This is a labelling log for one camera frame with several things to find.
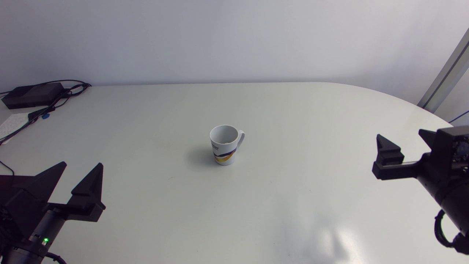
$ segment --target metal pole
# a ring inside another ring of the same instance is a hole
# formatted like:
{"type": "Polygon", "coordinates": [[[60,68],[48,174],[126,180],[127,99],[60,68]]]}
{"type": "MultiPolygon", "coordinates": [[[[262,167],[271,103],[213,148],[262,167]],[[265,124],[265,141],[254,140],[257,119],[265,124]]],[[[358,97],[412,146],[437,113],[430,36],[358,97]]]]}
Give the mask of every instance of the metal pole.
{"type": "Polygon", "coordinates": [[[469,29],[417,106],[434,113],[469,68],[469,29]]]}

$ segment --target mug rim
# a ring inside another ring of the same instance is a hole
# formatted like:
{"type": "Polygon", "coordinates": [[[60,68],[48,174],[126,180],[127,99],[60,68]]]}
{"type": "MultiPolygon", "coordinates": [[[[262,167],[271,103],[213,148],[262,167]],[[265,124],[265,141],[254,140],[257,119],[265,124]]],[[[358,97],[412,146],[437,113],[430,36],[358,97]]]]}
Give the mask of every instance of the mug rim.
{"type": "Polygon", "coordinates": [[[232,144],[232,143],[234,143],[234,142],[236,142],[236,141],[238,140],[238,138],[239,138],[239,130],[238,130],[237,128],[235,128],[234,126],[230,125],[230,124],[221,124],[221,125],[217,125],[217,126],[215,126],[214,128],[212,128],[212,130],[210,130],[209,136],[210,136],[210,140],[211,140],[213,143],[216,143],[216,144],[218,144],[218,145],[228,145],[228,144],[232,144]],[[234,128],[234,129],[236,130],[236,138],[235,138],[233,141],[228,142],[228,143],[218,143],[218,142],[214,141],[214,140],[212,139],[212,131],[213,131],[215,128],[221,127],[221,126],[229,126],[229,127],[234,128]]]}

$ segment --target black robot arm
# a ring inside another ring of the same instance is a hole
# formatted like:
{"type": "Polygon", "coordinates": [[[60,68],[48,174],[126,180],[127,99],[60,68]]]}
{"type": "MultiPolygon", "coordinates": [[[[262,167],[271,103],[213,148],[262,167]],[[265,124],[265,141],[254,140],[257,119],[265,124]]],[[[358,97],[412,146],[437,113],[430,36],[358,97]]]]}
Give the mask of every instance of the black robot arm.
{"type": "Polygon", "coordinates": [[[47,202],[66,166],[61,162],[34,177],[0,176],[2,264],[40,264],[45,256],[63,261],[48,250],[65,221],[98,221],[106,208],[101,163],[73,189],[67,204],[47,202]]]}
{"type": "Polygon", "coordinates": [[[431,148],[417,162],[402,163],[401,148],[377,135],[378,156],[373,163],[377,179],[416,178],[442,208],[435,217],[435,235],[445,247],[469,255],[469,126],[423,130],[419,135],[431,148]],[[447,214],[460,233],[448,242],[441,231],[447,214]]]}

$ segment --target black cable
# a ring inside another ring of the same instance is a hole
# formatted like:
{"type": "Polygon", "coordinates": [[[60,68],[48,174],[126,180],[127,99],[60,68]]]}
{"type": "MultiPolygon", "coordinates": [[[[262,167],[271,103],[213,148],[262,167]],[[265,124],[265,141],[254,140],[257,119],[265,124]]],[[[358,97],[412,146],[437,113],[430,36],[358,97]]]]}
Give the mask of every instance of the black cable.
{"type": "Polygon", "coordinates": [[[72,97],[71,97],[71,96],[67,97],[67,99],[65,99],[65,101],[64,101],[63,103],[61,103],[60,105],[55,106],[55,108],[57,109],[57,108],[61,107],[61,106],[64,105],[70,98],[72,98],[72,97]]]}
{"type": "Polygon", "coordinates": [[[62,96],[65,95],[67,92],[63,93],[62,95],[60,95],[51,105],[49,105],[47,108],[45,108],[42,112],[40,112],[39,114],[37,114],[35,117],[33,117],[30,121],[28,121],[26,124],[24,124],[22,127],[20,127],[19,129],[15,130],[14,132],[10,133],[8,136],[5,136],[3,138],[0,139],[0,146],[5,142],[7,141],[8,139],[12,138],[13,136],[15,136],[16,134],[18,134],[21,130],[25,129],[26,127],[28,127],[30,124],[34,123],[37,121],[37,119],[48,112],[48,110],[50,108],[52,108],[60,99],[62,99],[62,96]]]}
{"type": "Polygon", "coordinates": [[[38,85],[45,85],[45,84],[49,84],[49,83],[57,83],[57,82],[65,82],[65,81],[71,81],[71,82],[79,82],[80,84],[78,85],[75,85],[73,87],[71,87],[70,89],[65,89],[65,92],[62,93],[60,96],[57,97],[57,99],[52,102],[47,108],[45,108],[42,112],[38,113],[35,117],[31,118],[26,124],[24,124],[22,127],[20,127],[19,129],[17,129],[16,131],[10,133],[9,135],[3,137],[3,138],[0,138],[0,145],[2,145],[5,141],[7,141],[8,139],[12,138],[13,136],[15,136],[16,134],[18,134],[20,131],[22,131],[23,129],[25,129],[26,127],[28,127],[29,125],[33,124],[34,122],[37,121],[37,119],[42,116],[43,114],[45,113],[48,113],[50,111],[50,109],[54,108],[55,107],[55,104],[60,100],[60,99],[64,99],[66,98],[66,100],[61,104],[59,105],[58,107],[61,107],[63,106],[68,100],[70,97],[74,97],[74,96],[78,96],[80,95],[81,93],[83,93],[88,87],[92,86],[91,84],[88,84],[88,83],[85,83],[83,81],[80,81],[80,80],[73,80],[73,79],[64,79],[64,80],[55,80],[55,81],[50,81],[50,82],[45,82],[45,83],[40,83],[40,84],[36,84],[34,86],[38,86],[38,85]],[[71,91],[74,90],[74,89],[77,89],[79,87],[82,87],[81,91],[77,92],[77,93],[72,93],[71,91]]]}
{"type": "Polygon", "coordinates": [[[7,166],[5,163],[3,163],[2,161],[0,161],[0,163],[1,163],[3,166],[5,166],[7,169],[9,169],[9,170],[11,171],[12,176],[15,175],[15,171],[14,171],[12,168],[8,167],[8,166],[7,166]]]}
{"type": "Polygon", "coordinates": [[[456,121],[456,120],[459,119],[461,116],[463,116],[463,115],[465,115],[465,114],[467,114],[467,113],[469,113],[469,111],[464,112],[463,114],[459,115],[458,117],[456,117],[455,119],[449,121],[448,123],[451,123],[451,122],[456,121]]]}
{"type": "Polygon", "coordinates": [[[48,252],[45,256],[51,258],[53,261],[57,261],[59,264],[67,264],[63,258],[54,253],[48,252]]]}
{"type": "Polygon", "coordinates": [[[446,239],[445,234],[443,234],[443,230],[441,229],[441,220],[443,219],[443,216],[445,215],[445,212],[443,210],[440,210],[437,216],[435,216],[435,236],[442,244],[443,246],[447,248],[453,248],[453,244],[446,239]]]}
{"type": "Polygon", "coordinates": [[[15,171],[8,167],[5,163],[3,163],[2,161],[0,161],[0,163],[5,166],[7,169],[9,169],[11,171],[11,186],[13,186],[13,184],[15,183],[15,171]]]}

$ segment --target paper sheet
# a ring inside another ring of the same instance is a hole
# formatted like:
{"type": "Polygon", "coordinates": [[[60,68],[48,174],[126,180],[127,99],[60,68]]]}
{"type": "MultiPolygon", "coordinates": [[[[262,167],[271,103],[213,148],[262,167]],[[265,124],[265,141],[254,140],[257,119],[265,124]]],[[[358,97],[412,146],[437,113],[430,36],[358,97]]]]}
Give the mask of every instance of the paper sheet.
{"type": "Polygon", "coordinates": [[[22,127],[24,124],[26,124],[28,122],[28,114],[29,113],[21,113],[21,114],[12,114],[12,115],[10,115],[10,117],[0,125],[0,139],[2,139],[4,137],[8,136],[9,134],[15,132],[20,127],[22,127]]]}

